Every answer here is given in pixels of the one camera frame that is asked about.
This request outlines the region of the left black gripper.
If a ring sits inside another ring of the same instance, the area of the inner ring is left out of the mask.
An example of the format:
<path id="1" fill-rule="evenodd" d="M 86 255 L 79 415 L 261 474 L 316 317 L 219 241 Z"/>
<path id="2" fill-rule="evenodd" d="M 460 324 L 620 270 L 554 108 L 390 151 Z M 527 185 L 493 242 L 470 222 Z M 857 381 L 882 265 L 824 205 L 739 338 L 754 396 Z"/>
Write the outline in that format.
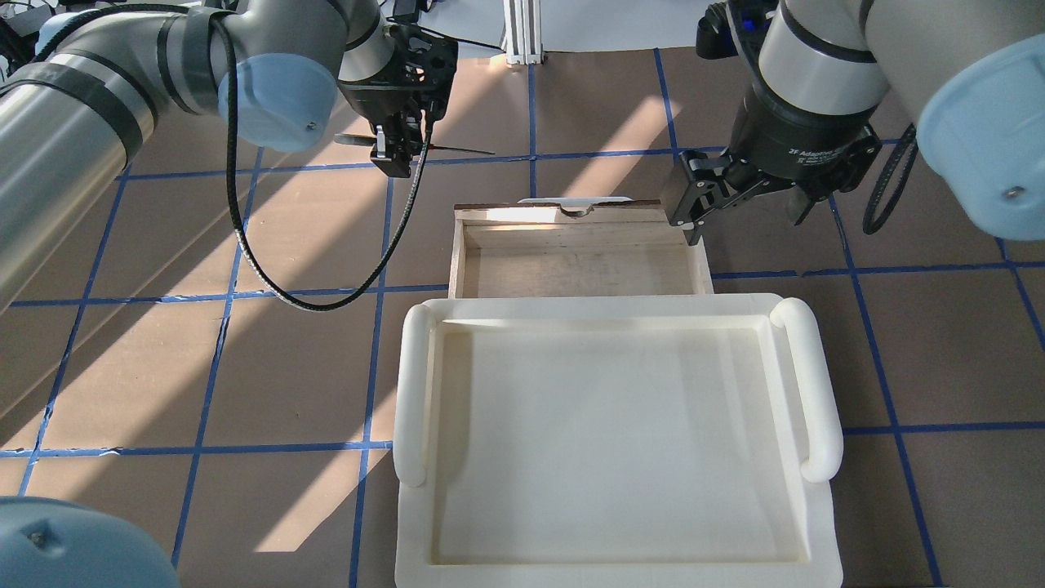
<path id="1" fill-rule="evenodd" d="M 391 178 L 411 177 L 411 164 L 429 140 L 429 122 L 447 115 L 447 86 L 428 78 L 363 79 L 336 86 L 376 135 L 370 160 Z"/>

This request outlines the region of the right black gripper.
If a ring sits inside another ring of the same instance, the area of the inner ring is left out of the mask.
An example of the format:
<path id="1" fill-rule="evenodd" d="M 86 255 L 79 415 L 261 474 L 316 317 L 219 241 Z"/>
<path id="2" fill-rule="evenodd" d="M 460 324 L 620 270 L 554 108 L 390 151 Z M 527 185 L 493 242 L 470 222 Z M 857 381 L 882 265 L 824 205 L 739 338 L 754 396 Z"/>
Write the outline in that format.
<path id="1" fill-rule="evenodd" d="M 855 189 L 869 171 L 882 149 L 869 123 L 872 113 L 807 112 L 768 89 L 749 87 L 727 150 L 686 149 L 674 156 L 660 192 L 665 219 L 695 246 L 710 213 L 795 185 L 788 219 L 802 225 L 816 205 L 834 191 Z"/>

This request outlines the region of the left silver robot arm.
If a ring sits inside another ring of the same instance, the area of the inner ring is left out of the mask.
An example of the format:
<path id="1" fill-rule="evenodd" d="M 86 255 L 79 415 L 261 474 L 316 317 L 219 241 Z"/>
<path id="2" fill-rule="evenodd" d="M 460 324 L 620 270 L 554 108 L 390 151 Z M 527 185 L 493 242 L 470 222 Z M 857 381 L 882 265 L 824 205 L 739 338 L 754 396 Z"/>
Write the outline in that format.
<path id="1" fill-rule="evenodd" d="M 447 112 L 458 60 L 452 38 L 386 16 L 377 1 L 127 3 L 52 16 L 33 56 L 2 85 L 2 309 L 8 311 L 109 183 L 126 182 L 170 108 L 219 117 L 225 205 L 246 264 L 299 311 L 336 311 L 379 282 L 416 196 L 376 268 L 339 301 L 280 287 L 247 239 L 238 144 L 309 149 L 336 96 L 369 123 L 365 145 L 387 177 L 423 175 L 433 125 Z"/>

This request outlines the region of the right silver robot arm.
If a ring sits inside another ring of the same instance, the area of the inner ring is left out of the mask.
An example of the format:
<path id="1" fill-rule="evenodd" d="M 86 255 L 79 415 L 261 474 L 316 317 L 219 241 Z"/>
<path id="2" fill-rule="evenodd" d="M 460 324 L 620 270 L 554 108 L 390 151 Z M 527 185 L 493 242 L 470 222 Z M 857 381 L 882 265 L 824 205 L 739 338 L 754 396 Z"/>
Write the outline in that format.
<path id="1" fill-rule="evenodd" d="M 910 118 L 874 186 L 863 230 L 891 216 L 918 157 L 971 224 L 1043 238 L 1041 1 L 722 1 L 696 53 L 739 57 L 751 81 L 727 148 L 683 150 L 665 219 L 697 244 L 711 212 L 792 191 L 789 220 L 847 193 L 882 148 L 870 118 L 886 93 Z"/>

